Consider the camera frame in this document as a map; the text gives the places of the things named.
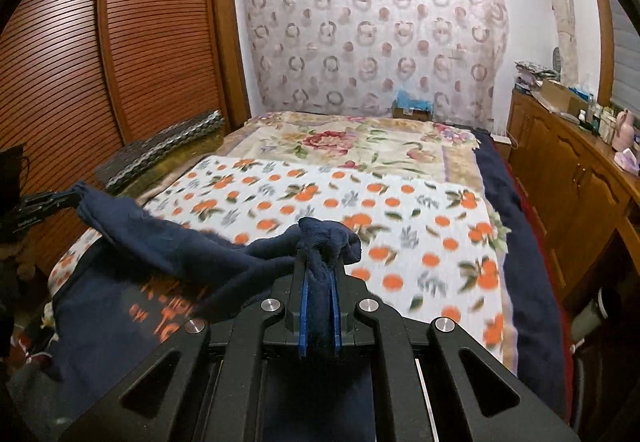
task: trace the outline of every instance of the bed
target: bed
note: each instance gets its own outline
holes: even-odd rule
[[[459,321],[567,417],[558,302],[526,204],[489,135],[273,112],[146,195],[152,215],[236,243],[277,235],[302,216],[341,221],[363,245],[348,273],[406,317]],[[52,295],[97,238],[89,229],[56,264]]]

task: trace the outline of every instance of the louvered door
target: louvered door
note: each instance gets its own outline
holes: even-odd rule
[[[132,139],[220,108],[212,0],[106,0],[106,13]]]
[[[0,36],[0,149],[26,143],[26,193],[59,191],[122,146],[95,31],[95,0],[22,0]],[[73,211],[34,231],[50,271],[85,226]]]

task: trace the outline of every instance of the wooden wardrobe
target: wooden wardrobe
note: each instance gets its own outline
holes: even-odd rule
[[[22,0],[0,36],[0,149],[25,144],[24,193],[59,191],[119,148],[201,112],[249,118],[233,0]],[[34,229],[48,273],[81,234]]]

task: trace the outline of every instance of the dark blue garment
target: dark blue garment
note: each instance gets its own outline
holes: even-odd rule
[[[504,278],[518,331],[518,378],[559,416],[565,417],[566,384],[562,322],[531,225],[522,211],[513,179],[489,135],[476,132],[476,162],[484,194],[511,229]]]
[[[345,263],[360,260],[360,240],[344,225],[304,218],[278,237],[234,245],[153,218],[128,197],[84,183],[74,189],[82,194],[78,215],[102,238],[53,300],[60,341],[50,351],[69,418],[89,408],[198,310],[220,321],[267,296],[275,279],[292,272],[298,248],[306,250],[315,282],[309,328],[330,335],[326,325],[314,323],[330,316],[330,299],[322,296],[325,272],[339,255]]]

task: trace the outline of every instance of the silver bolt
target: silver bolt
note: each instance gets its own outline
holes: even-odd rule
[[[448,317],[436,319],[436,328],[441,332],[451,332],[456,327],[456,322]]]
[[[358,303],[358,306],[365,312],[375,312],[376,310],[378,310],[378,307],[380,307],[378,302],[375,299],[371,299],[370,297],[363,299],[360,303]]]
[[[202,332],[205,326],[206,323],[204,323],[204,319],[196,318],[188,320],[187,323],[184,324],[184,329],[190,334],[197,334],[198,332]]]
[[[274,297],[268,297],[262,303],[260,303],[260,307],[265,312],[275,312],[278,308],[280,308],[280,302]]]

